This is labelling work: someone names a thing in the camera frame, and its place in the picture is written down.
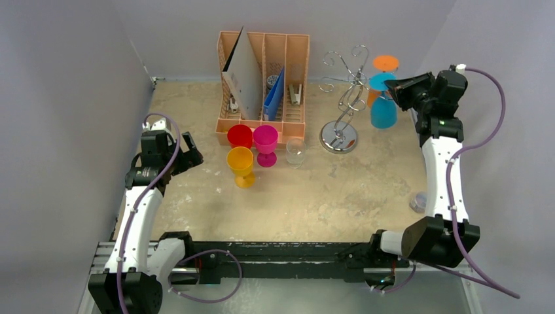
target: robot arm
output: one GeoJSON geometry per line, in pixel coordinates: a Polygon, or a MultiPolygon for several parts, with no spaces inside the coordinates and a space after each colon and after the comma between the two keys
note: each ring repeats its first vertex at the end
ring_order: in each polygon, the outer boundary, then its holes
{"type": "Polygon", "coordinates": [[[414,109],[418,114],[416,131],[426,163],[428,197],[425,217],[404,232],[378,230],[373,239],[379,241],[379,247],[385,253],[451,268],[456,267],[463,256],[452,234],[446,184],[450,162],[453,163],[451,181],[461,240],[469,251],[480,238],[480,228],[468,222],[461,189],[460,159],[451,160],[451,156],[462,148],[463,126],[454,113],[467,87],[466,78],[455,69],[451,66],[449,70],[441,71],[437,78],[426,73],[385,82],[402,110],[414,109]]]}
{"type": "Polygon", "coordinates": [[[178,150],[177,157],[168,171],[146,192],[137,209],[135,202],[146,187],[168,165],[177,141],[171,136],[166,121],[159,120],[152,127],[145,125],[141,135],[141,153],[126,175],[125,209],[114,250],[104,266],[104,272],[90,276],[88,289],[102,313],[120,313],[116,291],[118,263],[122,264],[122,289],[127,308],[133,313],[158,313],[162,303],[162,291],[168,288],[166,280],[171,269],[185,257],[188,232],[166,233],[158,242],[155,252],[148,256],[152,226],[156,212],[162,203],[166,186],[171,177],[189,168],[202,164],[203,158],[197,150],[189,132],[182,134],[188,151],[178,150]],[[141,165],[136,166],[138,158],[141,165]],[[118,249],[124,238],[129,216],[135,211],[132,225],[125,242],[123,261],[118,249]]]}

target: pink goblet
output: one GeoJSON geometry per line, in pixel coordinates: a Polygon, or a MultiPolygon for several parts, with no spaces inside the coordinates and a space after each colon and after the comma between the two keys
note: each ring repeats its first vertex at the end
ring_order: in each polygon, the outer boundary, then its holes
{"type": "Polygon", "coordinates": [[[253,132],[255,147],[259,152],[257,162],[262,167],[272,167],[278,160],[274,152],[278,145],[277,132],[273,126],[259,126],[253,132]]]}

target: chrome mug tree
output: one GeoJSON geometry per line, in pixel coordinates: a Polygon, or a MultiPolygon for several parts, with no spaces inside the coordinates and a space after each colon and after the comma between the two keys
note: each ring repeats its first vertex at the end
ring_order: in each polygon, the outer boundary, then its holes
{"type": "MultiPolygon", "coordinates": [[[[335,51],[327,52],[323,58],[324,64],[328,66],[335,64],[334,57],[339,58],[347,69],[348,76],[346,80],[332,77],[323,77],[322,80],[333,80],[350,84],[349,88],[339,98],[337,104],[341,115],[337,120],[326,123],[320,131],[320,142],[328,151],[335,154],[348,153],[357,146],[357,130],[350,123],[355,112],[363,111],[367,107],[366,101],[362,100],[361,96],[364,89],[368,90],[368,79],[363,73],[363,69],[368,61],[370,52],[366,46],[358,45],[351,49],[351,55],[355,58],[363,59],[356,72],[351,71],[345,59],[335,51]]],[[[326,93],[331,92],[334,90],[334,84],[325,82],[320,84],[319,88],[326,93]]]]}

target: blue folder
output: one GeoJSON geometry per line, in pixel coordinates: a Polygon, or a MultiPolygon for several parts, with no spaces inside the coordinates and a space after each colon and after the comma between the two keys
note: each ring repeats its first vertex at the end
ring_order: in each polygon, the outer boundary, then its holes
{"type": "Polygon", "coordinates": [[[274,87],[272,87],[270,93],[268,93],[266,100],[264,100],[264,108],[262,111],[264,121],[274,121],[276,119],[279,104],[281,103],[281,98],[283,98],[283,69],[281,69],[277,79],[274,87]]]}

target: red cup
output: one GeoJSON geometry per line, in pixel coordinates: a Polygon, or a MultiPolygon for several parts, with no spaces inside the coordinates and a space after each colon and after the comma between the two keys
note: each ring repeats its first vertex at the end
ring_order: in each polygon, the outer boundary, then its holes
{"type": "Polygon", "coordinates": [[[227,140],[231,148],[247,147],[251,149],[253,146],[253,130],[246,125],[237,124],[227,132],[227,140]]]}

